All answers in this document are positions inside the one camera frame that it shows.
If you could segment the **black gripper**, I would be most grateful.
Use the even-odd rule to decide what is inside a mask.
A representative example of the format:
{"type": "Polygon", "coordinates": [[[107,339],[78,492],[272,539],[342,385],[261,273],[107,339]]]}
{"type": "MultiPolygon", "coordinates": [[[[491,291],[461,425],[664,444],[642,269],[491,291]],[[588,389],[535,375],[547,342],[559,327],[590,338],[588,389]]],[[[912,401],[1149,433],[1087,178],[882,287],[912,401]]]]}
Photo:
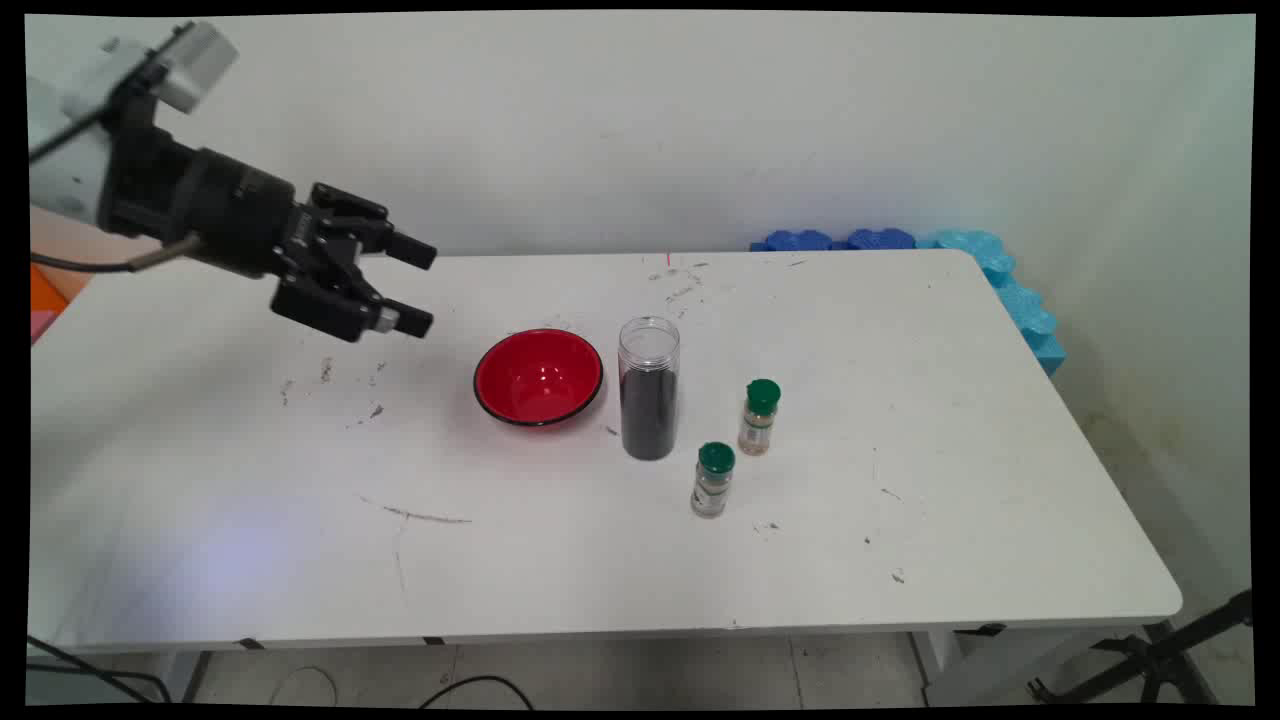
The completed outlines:
{"type": "Polygon", "coordinates": [[[316,183],[294,186],[155,126],[156,101],[118,100],[102,118],[111,149],[99,228],[168,247],[197,238],[189,258],[239,275],[278,275],[270,309],[355,343],[369,332],[422,338],[434,315],[375,290],[360,268],[380,255],[428,270],[438,251],[397,228],[379,202],[316,183]],[[300,224],[300,238],[294,236],[300,224]]]}

